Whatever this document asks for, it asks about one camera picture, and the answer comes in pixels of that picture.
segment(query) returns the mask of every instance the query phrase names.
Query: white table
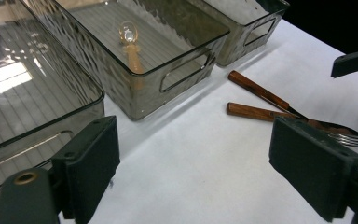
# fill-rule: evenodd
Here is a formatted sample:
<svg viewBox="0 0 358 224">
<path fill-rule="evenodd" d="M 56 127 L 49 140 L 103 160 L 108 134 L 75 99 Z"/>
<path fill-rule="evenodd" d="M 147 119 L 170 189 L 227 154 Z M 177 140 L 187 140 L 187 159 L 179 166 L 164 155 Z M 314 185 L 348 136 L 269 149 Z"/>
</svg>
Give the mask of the white table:
<svg viewBox="0 0 358 224">
<path fill-rule="evenodd" d="M 121 164 L 91 223 L 325 223 L 269 164 L 272 123 L 229 116 L 226 104 L 277 109 L 227 74 L 235 69 L 308 117 L 358 131 L 358 72 L 330 77 L 342 54 L 281 21 L 264 53 L 216 66 L 145 119 L 130 121 L 106 97 L 106 115 L 117 116 Z M 352 216 L 347 209 L 334 223 Z"/>
</svg>

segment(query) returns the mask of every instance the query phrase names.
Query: white tablecloth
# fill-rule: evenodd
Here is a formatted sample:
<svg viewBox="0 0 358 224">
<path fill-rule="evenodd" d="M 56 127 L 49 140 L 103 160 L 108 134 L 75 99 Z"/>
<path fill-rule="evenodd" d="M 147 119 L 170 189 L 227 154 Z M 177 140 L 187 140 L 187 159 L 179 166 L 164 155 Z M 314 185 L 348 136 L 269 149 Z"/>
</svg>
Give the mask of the white tablecloth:
<svg viewBox="0 0 358 224">
<path fill-rule="evenodd" d="M 106 97 L 121 164 L 91 223 L 325 223 L 269 164 L 272 123 L 229 116 L 226 104 L 277 109 L 227 74 L 237 70 L 306 116 L 358 131 L 358 72 L 330 77 L 341 55 L 281 21 L 262 54 L 216 66 L 145 119 L 130 121 Z M 352 216 L 348 208 L 334 223 Z"/>
</svg>

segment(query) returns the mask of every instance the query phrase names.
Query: plastic storage container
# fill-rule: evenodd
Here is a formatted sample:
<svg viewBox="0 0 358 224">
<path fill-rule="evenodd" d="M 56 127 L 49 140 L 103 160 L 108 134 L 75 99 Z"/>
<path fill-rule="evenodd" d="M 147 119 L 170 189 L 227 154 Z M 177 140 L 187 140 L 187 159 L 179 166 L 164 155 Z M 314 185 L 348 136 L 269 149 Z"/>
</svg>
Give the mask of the plastic storage container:
<svg viewBox="0 0 358 224">
<path fill-rule="evenodd" d="M 82 65 L 98 74 L 95 78 L 106 93 L 132 120 L 209 76 L 229 33 L 183 0 L 22 3 Z M 124 21 L 131 21 L 138 32 L 134 51 L 120 40 Z M 140 69 L 132 69 L 134 63 Z"/>
<path fill-rule="evenodd" d="M 0 185 L 20 170 L 48 168 L 104 114 L 103 89 L 27 10 L 21 17 L 0 24 Z"/>
<path fill-rule="evenodd" d="M 272 35 L 289 4 L 284 0 L 187 0 L 225 26 L 230 34 L 217 57 L 227 66 L 257 48 Z"/>
</svg>

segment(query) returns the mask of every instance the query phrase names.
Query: fork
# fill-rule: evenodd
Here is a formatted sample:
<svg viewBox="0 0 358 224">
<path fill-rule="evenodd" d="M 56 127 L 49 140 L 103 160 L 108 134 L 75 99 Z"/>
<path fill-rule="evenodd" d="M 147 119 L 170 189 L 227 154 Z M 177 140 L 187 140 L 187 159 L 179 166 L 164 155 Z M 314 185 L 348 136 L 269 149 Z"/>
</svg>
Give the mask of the fork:
<svg viewBox="0 0 358 224">
<path fill-rule="evenodd" d="M 250 80 L 249 78 L 243 76 L 242 74 L 240 74 L 237 71 L 232 71 L 230 72 L 230 74 L 228 75 L 228 79 L 231 80 L 232 82 L 236 83 L 237 85 L 245 88 L 247 91 L 253 93 L 254 95 L 262 98 L 263 100 L 267 101 L 268 103 L 270 103 L 271 105 L 276 106 L 277 108 L 279 108 L 281 111 L 283 111 L 284 113 L 280 113 L 280 116 L 292 116 L 293 118 L 296 119 L 302 119 L 304 121 L 306 121 L 310 126 L 315 127 L 317 129 L 320 130 L 324 130 L 328 133 L 339 133 L 339 135 L 337 134 L 331 134 L 330 137 L 335 138 L 336 140 L 338 140 L 338 142 L 340 142 L 341 144 L 345 145 L 345 146 L 351 146 L 351 147 L 358 147 L 358 132 L 356 132 L 354 129 L 351 129 L 349 127 L 340 125 L 340 124 L 335 124 L 335 123 L 330 123 L 330 122 L 325 122 L 325 121 L 320 121 L 320 120 L 315 120 L 315 119 L 308 119 L 307 117 L 305 117 L 304 115 L 300 114 L 299 112 L 297 112 L 296 110 L 294 110 L 289 103 L 285 102 L 283 99 L 281 99 L 280 97 L 278 97 L 277 95 L 273 94 L 270 91 L 267 91 L 266 89 L 264 89 L 263 87 L 259 86 L 258 84 L 254 83 L 252 80 Z M 230 112 L 231 108 L 235 108 L 235 106 L 233 105 L 233 103 L 229 103 L 231 104 L 231 106 L 227 105 L 227 112 L 228 114 L 233 114 L 232 111 Z M 233 115 L 237 115 L 237 116 L 241 116 L 241 110 L 237 107 L 237 114 L 233 114 Z M 273 112 L 273 111 L 264 111 L 264 116 L 270 114 L 272 112 L 272 114 L 277 115 L 277 112 Z"/>
</svg>

